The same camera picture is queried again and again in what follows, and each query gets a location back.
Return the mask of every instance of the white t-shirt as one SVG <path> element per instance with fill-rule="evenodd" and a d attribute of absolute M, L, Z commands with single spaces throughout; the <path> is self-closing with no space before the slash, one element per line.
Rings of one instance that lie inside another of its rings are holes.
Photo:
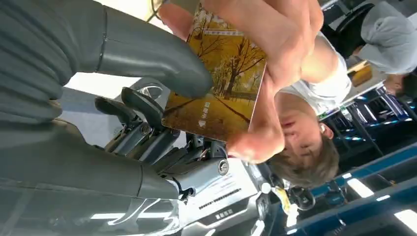
<path fill-rule="evenodd" d="M 327 40 L 321 32 L 318 36 Z M 334 48 L 333 50 L 338 55 L 339 64 L 336 73 L 331 78 L 318 84 L 299 80 L 293 85 L 283 88 L 280 92 L 293 94 L 303 98 L 313 108 L 317 115 L 337 108 L 346 95 L 348 95 L 352 87 L 352 82 L 347 75 L 345 60 Z"/>

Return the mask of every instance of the hair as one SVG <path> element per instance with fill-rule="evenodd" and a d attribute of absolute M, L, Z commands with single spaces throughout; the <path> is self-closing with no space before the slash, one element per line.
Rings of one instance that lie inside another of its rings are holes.
<path fill-rule="evenodd" d="M 417 98 L 417 76 L 411 73 L 403 78 L 402 90 L 398 93 L 398 97 Z"/>
<path fill-rule="evenodd" d="M 313 188 L 332 180 L 339 169 L 339 153 L 333 141 L 322 135 L 322 149 L 310 167 L 295 166 L 289 158 L 278 153 L 269 160 L 272 171 L 291 185 Z"/>

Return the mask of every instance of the hand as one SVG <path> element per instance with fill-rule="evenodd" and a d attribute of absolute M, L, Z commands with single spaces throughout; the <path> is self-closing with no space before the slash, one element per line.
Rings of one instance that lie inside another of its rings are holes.
<path fill-rule="evenodd" d="M 359 55 L 359 52 L 362 50 L 362 48 L 363 48 L 363 46 L 359 46 L 359 47 L 357 47 L 357 48 L 353 51 L 352 55 L 353 55 L 353 56 L 357 56 L 357 55 Z"/>
<path fill-rule="evenodd" d="M 181 7 L 165 3 L 158 11 L 162 22 L 168 26 L 174 35 L 186 41 L 193 25 L 194 16 Z"/>
<path fill-rule="evenodd" d="M 317 0 L 205 0 L 204 7 L 268 55 L 249 131 L 228 141 L 229 154 L 252 163 L 266 161 L 285 146 L 274 97 L 300 79 L 302 62 L 323 25 L 321 8 Z"/>

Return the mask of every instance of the yellow card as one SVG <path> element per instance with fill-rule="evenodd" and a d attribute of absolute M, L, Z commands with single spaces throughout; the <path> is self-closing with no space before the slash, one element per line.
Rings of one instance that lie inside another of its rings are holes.
<path fill-rule="evenodd" d="M 266 65 L 265 53 L 201 4 L 187 40 L 213 78 L 202 99 L 171 93 L 163 125 L 226 141 L 247 131 Z"/>

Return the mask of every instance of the screw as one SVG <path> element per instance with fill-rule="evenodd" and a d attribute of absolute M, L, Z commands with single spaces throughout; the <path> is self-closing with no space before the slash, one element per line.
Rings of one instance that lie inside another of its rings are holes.
<path fill-rule="evenodd" d="M 143 125 L 142 128 L 141 128 L 141 134 L 143 134 L 143 135 L 149 134 L 150 131 L 151 131 L 151 128 L 150 128 L 149 125 Z"/>
<path fill-rule="evenodd" d="M 219 163 L 219 173 L 223 176 L 229 171 L 229 163 L 225 160 L 221 160 Z"/>

